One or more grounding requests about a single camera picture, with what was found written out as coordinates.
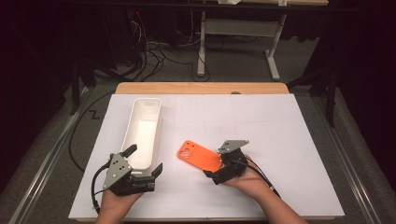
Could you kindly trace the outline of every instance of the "human hand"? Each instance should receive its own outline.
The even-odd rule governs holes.
[[[250,166],[258,169],[251,159],[247,161]],[[227,180],[223,184],[239,189],[241,192],[253,199],[258,199],[260,197],[260,193],[267,191],[264,189],[269,189],[262,177],[248,167],[241,176]]]
[[[101,210],[96,223],[120,223],[128,214],[131,206],[143,193],[128,196],[117,196],[111,190],[106,190],[102,195]]]

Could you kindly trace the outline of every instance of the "white desk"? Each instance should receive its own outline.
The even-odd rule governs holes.
[[[157,162],[163,162],[163,173],[156,181],[155,191],[145,193],[126,220],[265,218],[254,201],[236,189],[214,185],[202,171],[177,157],[178,149],[187,139],[213,150],[227,139],[249,140],[250,143],[242,147],[243,152],[259,164],[282,199],[301,216],[334,218],[344,215],[292,94],[115,94],[70,218],[80,221],[96,218],[90,194],[92,176],[110,153],[120,151],[132,103],[138,97],[162,100]],[[96,189],[101,188],[104,177],[98,177]]]
[[[327,6],[328,0],[242,0],[242,3],[272,4],[286,7],[295,6]],[[251,35],[267,36],[272,38],[269,49],[265,49],[265,57],[270,68],[274,81],[279,81],[280,76],[276,68],[274,54],[283,26],[285,25],[286,14],[280,16],[279,21],[242,21],[242,20],[219,20],[208,19],[206,13],[202,12],[201,17],[201,42],[198,53],[198,76],[205,74],[205,35]]]

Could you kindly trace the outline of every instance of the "desk leg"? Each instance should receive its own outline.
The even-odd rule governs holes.
[[[280,35],[282,34],[283,26],[285,25],[285,20],[286,20],[286,14],[283,14],[280,17],[279,24],[276,27],[276,32],[273,38],[273,44],[271,46],[270,50],[265,51],[265,56],[267,58],[268,66],[270,67],[270,72],[273,81],[279,81],[280,76],[279,73],[277,72],[275,60],[274,60],[274,54],[276,50],[277,43],[279,42]]]
[[[203,77],[205,74],[205,17],[206,13],[203,11],[201,18],[201,41],[198,53],[198,77]]]

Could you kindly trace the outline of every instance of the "white plastic tray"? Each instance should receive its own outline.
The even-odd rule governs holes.
[[[134,100],[128,129],[122,150],[137,145],[137,151],[129,158],[128,163],[135,174],[149,171],[155,157],[155,139],[160,118],[161,100],[157,98],[138,98]]]

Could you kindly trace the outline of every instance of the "gray carpet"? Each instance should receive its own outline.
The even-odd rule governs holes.
[[[217,38],[207,42],[206,66],[209,71],[208,81],[271,81],[269,69],[263,58],[263,48],[269,43],[262,39],[251,43],[226,41],[222,46]],[[316,41],[299,43],[296,39],[281,41],[276,51],[276,64],[282,82],[289,82],[299,77],[309,60],[316,45]],[[162,46],[167,58],[177,61],[175,63],[165,60],[163,68],[147,81],[194,81],[197,62],[197,48],[186,47],[172,49]],[[149,65],[143,76],[153,69]],[[118,82],[108,78],[97,78],[96,88],[90,90],[87,101],[83,104],[81,112],[101,98],[106,93],[114,91]],[[396,223],[396,201],[394,191],[390,188],[386,178],[379,170],[369,149],[362,139],[359,129],[350,116],[342,95],[337,92],[334,110],[335,128],[329,129],[323,120],[323,112],[318,108],[322,99],[311,98],[307,87],[291,90],[296,97],[303,112],[304,119],[318,148],[320,157],[329,173],[336,193],[340,199],[346,216],[332,221],[310,221],[310,223],[370,223],[361,209],[361,204],[356,199],[356,192],[351,189],[351,180],[346,178],[345,169],[340,161],[340,154],[331,135],[336,132],[343,149],[350,158],[354,170],[366,189],[379,220],[382,223]],[[52,150],[58,136],[61,134],[66,122],[70,118],[71,110],[70,90],[65,93],[67,102],[64,107],[51,119],[42,130],[30,150],[26,154],[18,171],[8,183],[7,188],[0,197],[0,223],[8,223],[17,209],[23,195],[31,185],[42,161]],[[109,96],[105,96],[93,104],[78,123],[72,139],[72,153],[77,163],[85,167],[92,152],[93,144],[101,127]],[[40,197],[26,223],[77,223],[68,219],[68,214],[77,193],[79,182],[83,173],[71,161],[68,154],[68,142],[62,148],[62,154],[51,172]]]

